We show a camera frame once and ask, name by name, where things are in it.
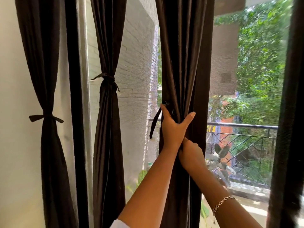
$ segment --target gold bracelet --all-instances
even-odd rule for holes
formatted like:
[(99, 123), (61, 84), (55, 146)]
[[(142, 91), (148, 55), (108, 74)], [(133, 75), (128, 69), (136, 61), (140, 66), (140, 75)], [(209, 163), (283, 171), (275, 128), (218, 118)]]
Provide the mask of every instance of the gold bracelet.
[(224, 201), (227, 201), (228, 199), (234, 199), (234, 197), (232, 197), (231, 195), (228, 197), (225, 197), (222, 201), (219, 202), (219, 204), (217, 204), (214, 208), (213, 208), (213, 223), (215, 224), (215, 213), (217, 212), (218, 208), (220, 205), (222, 205), (224, 203)]

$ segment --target handrail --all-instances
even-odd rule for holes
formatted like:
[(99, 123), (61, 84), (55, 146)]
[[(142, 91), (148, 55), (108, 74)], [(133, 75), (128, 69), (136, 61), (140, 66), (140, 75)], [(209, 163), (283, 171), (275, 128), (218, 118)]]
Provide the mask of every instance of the handrail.
[(278, 126), (263, 126), (263, 125), (250, 125), (250, 124), (238, 124), (238, 123), (227, 123), (227, 122), (207, 122), (209, 126), (228, 126), (228, 127), (245, 127), (245, 128), (256, 128), (256, 129), (268, 129), (268, 130), (278, 130)]

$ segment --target person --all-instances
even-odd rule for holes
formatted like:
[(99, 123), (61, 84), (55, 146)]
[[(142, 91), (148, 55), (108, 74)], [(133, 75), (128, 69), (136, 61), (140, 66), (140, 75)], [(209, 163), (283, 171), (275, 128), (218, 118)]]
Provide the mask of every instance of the person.
[(261, 228), (207, 169), (202, 149), (184, 137), (195, 112), (188, 114), (182, 123), (177, 124), (165, 105), (161, 105), (161, 108), (164, 117), (164, 147), (111, 228), (160, 227), (173, 164), (181, 144), (183, 150), (178, 154), (180, 162), (198, 185), (210, 207), (216, 208), (214, 214), (218, 225), (221, 228)]

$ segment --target curtain tieback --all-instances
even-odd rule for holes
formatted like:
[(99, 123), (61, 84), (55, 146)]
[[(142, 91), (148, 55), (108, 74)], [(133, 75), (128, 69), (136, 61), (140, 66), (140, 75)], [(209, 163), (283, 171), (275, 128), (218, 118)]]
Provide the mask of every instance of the curtain tieback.
[(53, 114), (44, 114), (44, 115), (31, 115), (29, 116), (29, 119), (31, 120), (31, 122), (35, 122), (35, 121), (38, 121), (40, 119), (43, 119), (43, 118), (53, 118), (55, 119), (57, 122), (60, 122), (60, 123), (63, 123), (64, 120), (60, 119), (60, 118), (57, 118), (55, 116), (53, 116)]
[(159, 115), (161, 114), (161, 108), (159, 108), (159, 110), (157, 111), (153, 121), (152, 121), (152, 125), (151, 125), (151, 131), (150, 131), (150, 139), (152, 139), (152, 136), (153, 136), (153, 132), (154, 132), (154, 129), (155, 129), (155, 126), (156, 126), (156, 123), (157, 123), (157, 120), (158, 120), (158, 117)]
[(95, 79), (97, 79), (97, 78), (99, 78), (99, 77), (103, 77), (103, 79), (111, 80), (111, 81), (115, 84), (115, 86), (116, 86), (118, 92), (120, 92), (120, 90), (119, 90), (119, 88), (118, 88), (118, 85), (117, 85), (116, 82), (115, 82), (115, 77), (109, 75), (108, 73), (101, 73), (101, 74), (97, 75), (96, 77), (94, 77), (93, 79), (91, 79), (91, 81), (93, 81), (93, 80), (95, 80)]

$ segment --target white brick wall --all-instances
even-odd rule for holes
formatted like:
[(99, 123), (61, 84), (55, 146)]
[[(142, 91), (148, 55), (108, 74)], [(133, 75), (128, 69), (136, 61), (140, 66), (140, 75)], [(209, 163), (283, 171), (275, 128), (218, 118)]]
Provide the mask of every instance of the white brick wall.
[[(87, 0), (86, 11), (89, 77), (92, 79), (101, 73), (101, 68), (90, 0)], [(147, 133), (150, 132), (146, 129), (147, 117), (154, 116), (157, 108), (157, 63), (155, 64), (157, 54), (155, 48), (153, 50), (154, 36), (155, 24), (141, 2), (127, 0), (124, 33), (115, 79), (120, 89), (118, 101), (125, 184), (133, 189), (143, 167)], [(90, 82), (92, 144), (95, 138), (101, 82), (102, 78)], [(126, 196), (127, 199), (131, 196), (128, 190)]]

